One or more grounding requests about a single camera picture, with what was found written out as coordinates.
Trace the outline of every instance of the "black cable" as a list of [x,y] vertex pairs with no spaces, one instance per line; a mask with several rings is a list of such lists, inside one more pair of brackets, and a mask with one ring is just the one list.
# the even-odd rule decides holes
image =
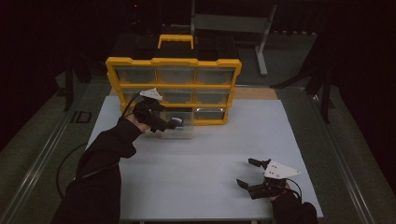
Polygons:
[[88,142],[83,143],[83,144],[73,148],[73,150],[71,150],[69,153],[67,153],[67,155],[64,157],[64,159],[62,160],[61,164],[58,167],[58,170],[56,172],[56,188],[57,188],[58,193],[59,193],[59,195],[61,196],[62,199],[64,198],[64,194],[62,193],[61,186],[59,184],[59,175],[61,173],[62,166],[64,165],[64,162],[67,160],[67,158],[69,158],[70,155],[72,155],[79,148],[87,146],[87,145],[88,145]]
[[126,112],[127,112],[128,109],[129,109],[129,107],[131,106],[132,102],[134,101],[134,99],[136,99],[136,97],[140,95],[140,92],[138,92],[137,94],[135,94],[134,97],[132,97],[132,99],[129,101],[128,105],[125,107],[124,111],[122,112],[121,117],[119,118],[119,122],[120,122],[121,119],[124,119],[124,118],[127,117],[128,115],[131,115],[131,114],[132,114],[132,113],[131,113],[131,114],[125,115]]
[[300,186],[294,180],[291,180],[291,179],[288,179],[288,178],[286,178],[286,179],[291,181],[291,182],[293,182],[297,186],[298,190],[300,191],[300,194],[297,191],[295,191],[295,190],[292,190],[292,189],[290,189],[290,190],[297,195],[299,200],[301,200],[303,198],[303,193],[301,192]]
[[[129,116],[129,115],[132,114],[132,113],[130,113],[130,114],[128,114],[128,115],[125,115],[126,112],[127,112],[128,109],[129,109],[129,107],[131,106],[132,102],[134,101],[134,99],[136,99],[136,97],[139,96],[139,95],[140,95],[140,92],[138,92],[137,94],[134,95],[134,97],[132,97],[132,99],[129,101],[128,105],[125,107],[124,111],[122,112],[122,115],[121,115],[121,117],[119,118],[119,120],[124,119],[126,116]],[[69,153],[67,153],[67,155],[66,155],[66,156],[64,157],[64,159],[61,161],[61,164],[60,164],[59,167],[58,167],[58,170],[57,170],[57,172],[56,172],[56,180],[55,180],[55,181],[56,181],[56,188],[57,188],[58,193],[59,193],[59,195],[61,196],[62,199],[64,198],[64,194],[63,194],[63,192],[62,192],[62,190],[61,190],[61,186],[60,186],[60,184],[59,184],[59,176],[60,176],[60,174],[61,174],[62,166],[64,165],[64,162],[70,157],[70,155],[72,155],[74,152],[76,152],[79,148],[84,147],[84,146],[87,146],[87,144],[88,144],[88,142],[83,143],[83,144],[81,144],[81,145],[79,145],[79,146],[73,148]]]
[[117,161],[114,162],[113,164],[110,164],[110,165],[108,165],[108,166],[101,167],[101,168],[99,168],[99,169],[97,169],[97,170],[95,170],[95,171],[92,171],[92,172],[90,172],[90,173],[84,175],[84,176],[76,177],[76,180],[82,180],[82,179],[86,179],[86,178],[88,178],[88,177],[90,177],[90,176],[92,176],[92,175],[98,175],[98,174],[104,173],[105,171],[111,170],[111,169],[113,169],[114,167],[118,166],[119,163],[120,163],[120,160],[117,160]]

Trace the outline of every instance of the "yellow storage organizer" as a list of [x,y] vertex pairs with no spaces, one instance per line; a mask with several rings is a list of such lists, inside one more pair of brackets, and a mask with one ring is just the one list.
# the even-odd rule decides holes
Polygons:
[[[163,41],[189,41],[191,35],[161,35]],[[109,57],[107,76],[120,97],[123,111],[138,92],[156,88],[161,104],[172,108],[191,108],[194,125],[225,124],[232,106],[236,77],[242,64],[238,59],[214,62],[188,58],[134,60]]]

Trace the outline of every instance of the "hand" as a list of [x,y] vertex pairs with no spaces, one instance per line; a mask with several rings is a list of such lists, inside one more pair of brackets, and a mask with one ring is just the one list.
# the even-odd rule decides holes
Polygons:
[[[286,188],[286,189],[290,189],[290,186],[289,186],[288,182],[286,182],[285,188]],[[276,195],[276,196],[274,196],[274,197],[269,197],[269,199],[270,199],[270,201],[274,201],[277,197],[279,197],[280,195],[282,195],[282,194],[284,194],[284,193],[286,193],[286,192],[287,192],[286,190],[283,190],[283,192],[280,193],[279,195]]]
[[125,118],[131,121],[132,124],[134,124],[142,133],[144,133],[147,129],[149,129],[149,126],[147,124],[139,123],[139,121],[137,121],[137,118],[134,116],[134,114],[130,114]]

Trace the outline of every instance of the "metal stand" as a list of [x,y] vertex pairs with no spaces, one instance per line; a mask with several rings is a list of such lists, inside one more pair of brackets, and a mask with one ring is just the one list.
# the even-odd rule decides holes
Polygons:
[[196,29],[251,32],[262,34],[260,45],[255,47],[260,74],[268,76],[262,51],[270,33],[272,21],[276,12],[276,5],[271,7],[267,18],[235,17],[221,15],[206,15],[195,13],[195,0],[191,1],[191,34],[195,35]]
[[64,111],[68,111],[74,100],[74,85],[73,74],[76,74],[80,82],[89,83],[91,81],[91,74],[87,66],[87,59],[82,54],[74,53],[69,50],[64,59],[64,80],[65,87],[61,88],[58,96],[66,98]]

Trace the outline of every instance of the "dark floor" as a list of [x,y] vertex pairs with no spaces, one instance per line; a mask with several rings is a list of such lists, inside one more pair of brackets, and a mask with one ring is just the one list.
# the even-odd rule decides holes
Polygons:
[[[264,50],[268,77],[258,73],[253,49],[240,48],[244,69],[237,84],[268,88],[296,75],[314,41],[314,35],[270,35]],[[330,124],[326,124],[318,114],[318,101],[303,91],[307,81],[276,93],[285,106],[324,213],[319,223],[396,223],[395,195],[338,90],[332,87],[333,107]],[[88,141],[110,89],[106,77],[94,77],[90,84],[76,82],[76,100],[69,113],[63,112],[64,98],[53,96],[1,152],[0,223],[50,222],[61,200],[55,185],[59,164],[73,148]],[[86,123],[72,121],[75,112],[92,113],[92,118]],[[47,158],[42,170],[35,169],[40,153]],[[81,153],[82,149],[78,150],[64,165],[62,188],[73,178]],[[31,188],[19,189],[26,186],[22,185],[25,175],[32,173],[35,178],[27,178]]]

